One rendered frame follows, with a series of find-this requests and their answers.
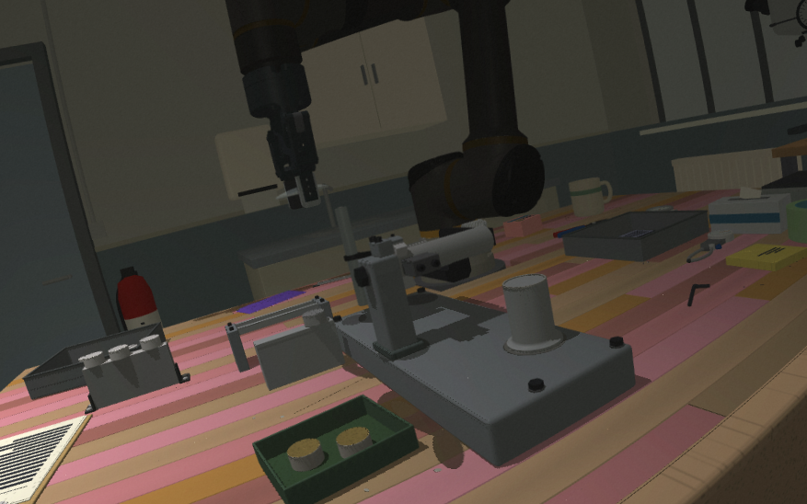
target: fire extinguisher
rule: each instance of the fire extinguisher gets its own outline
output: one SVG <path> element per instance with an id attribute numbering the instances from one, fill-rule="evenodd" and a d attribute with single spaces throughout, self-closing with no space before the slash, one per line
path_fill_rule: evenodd
<path id="1" fill-rule="evenodd" d="M 123 323 L 123 330 L 160 323 L 160 313 L 154 302 L 154 294 L 135 268 L 120 270 L 121 279 L 117 284 L 117 312 Z"/>

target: mug handle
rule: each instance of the mug handle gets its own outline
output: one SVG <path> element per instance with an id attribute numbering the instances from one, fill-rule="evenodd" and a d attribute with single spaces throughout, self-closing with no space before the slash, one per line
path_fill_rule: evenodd
<path id="1" fill-rule="evenodd" d="M 599 183 L 608 188 L 608 196 L 605 197 L 605 199 L 602 201 L 602 203 L 610 202 L 612 200 L 612 196 L 615 194 L 614 192 L 612 192 L 612 185 L 609 184 L 607 180 L 603 180 L 602 182 L 599 182 Z"/>

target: green tray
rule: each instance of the green tray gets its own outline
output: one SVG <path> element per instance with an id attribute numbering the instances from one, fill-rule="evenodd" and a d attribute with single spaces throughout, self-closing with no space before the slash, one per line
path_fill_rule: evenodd
<path id="1" fill-rule="evenodd" d="M 373 445 L 343 459 L 335 438 L 351 427 L 369 429 Z M 319 440 L 325 462 L 312 471 L 297 472 L 288 462 L 288 448 L 306 438 Z M 365 395 L 254 443 L 260 467 L 285 504 L 319 502 L 418 448 L 412 424 Z"/>

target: gray tray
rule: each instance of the gray tray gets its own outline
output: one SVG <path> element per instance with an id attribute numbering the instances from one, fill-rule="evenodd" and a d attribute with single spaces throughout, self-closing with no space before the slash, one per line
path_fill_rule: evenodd
<path id="1" fill-rule="evenodd" d="M 137 344 L 139 339 L 153 334 L 160 336 L 161 342 L 166 341 L 164 329 L 158 323 L 156 326 L 144 326 L 104 338 L 93 339 L 86 343 L 67 347 L 54 354 L 54 357 L 24 376 L 23 382 L 27 385 L 30 399 L 40 399 L 49 395 L 60 394 L 79 387 L 86 386 L 83 376 L 83 363 L 79 358 L 92 352 L 108 352 L 118 345 Z"/>
<path id="2" fill-rule="evenodd" d="M 709 231 L 708 212 L 628 212 L 562 237 L 566 256 L 647 261 Z"/>

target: white mug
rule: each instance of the white mug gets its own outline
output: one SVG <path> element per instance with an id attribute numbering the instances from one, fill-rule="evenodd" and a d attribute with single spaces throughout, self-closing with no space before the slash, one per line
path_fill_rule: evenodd
<path id="1" fill-rule="evenodd" d="M 602 187 L 608 188 L 608 196 L 603 199 Z M 571 208 L 578 217 L 597 215 L 605 210 L 605 204 L 612 200 L 612 185 L 599 177 L 583 178 L 568 184 L 571 194 Z"/>

